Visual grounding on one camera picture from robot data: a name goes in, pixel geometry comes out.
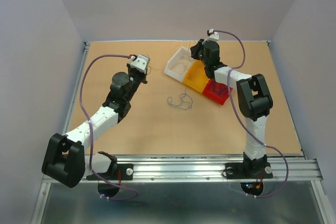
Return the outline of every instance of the black mounting bracket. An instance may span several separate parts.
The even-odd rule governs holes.
[[[226,163],[223,176],[227,179],[257,179],[273,178],[271,165],[267,162],[267,155],[262,158],[250,160],[246,154],[243,154],[242,163]]]
[[[118,164],[117,158],[105,152],[98,152],[99,154],[103,154],[111,159],[111,164],[109,169],[105,173],[99,173],[101,177],[107,180],[118,180],[117,171],[120,171],[121,180],[133,180],[133,164]],[[86,177],[87,180],[100,180],[95,176],[95,174],[89,175]]]

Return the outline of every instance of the plastic tray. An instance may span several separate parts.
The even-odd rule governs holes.
[[[170,58],[164,73],[221,105],[229,97],[227,86],[210,80],[203,63],[191,58],[191,52],[186,47],[181,47]]]

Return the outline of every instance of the white container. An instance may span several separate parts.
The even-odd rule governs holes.
[[[179,82],[183,82],[185,74],[194,62],[195,59],[191,58],[191,51],[186,47],[180,47],[167,62],[164,73]]]

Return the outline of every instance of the yellow container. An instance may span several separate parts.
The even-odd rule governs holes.
[[[209,78],[205,75],[204,65],[200,60],[192,64],[183,79],[185,85],[199,93],[203,92],[208,82]]]

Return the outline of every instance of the screw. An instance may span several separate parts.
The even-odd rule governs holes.
[[[272,173],[272,168],[271,168],[270,166],[266,166],[266,167],[265,167],[265,172],[266,172],[267,174],[271,174],[271,173]]]
[[[128,176],[131,176],[131,175],[133,174],[133,169],[132,169],[132,168],[127,168],[127,169],[126,169],[126,174],[127,174]]]
[[[228,175],[233,174],[233,169],[232,169],[232,167],[228,167],[228,168],[226,168],[226,174],[228,174]]]

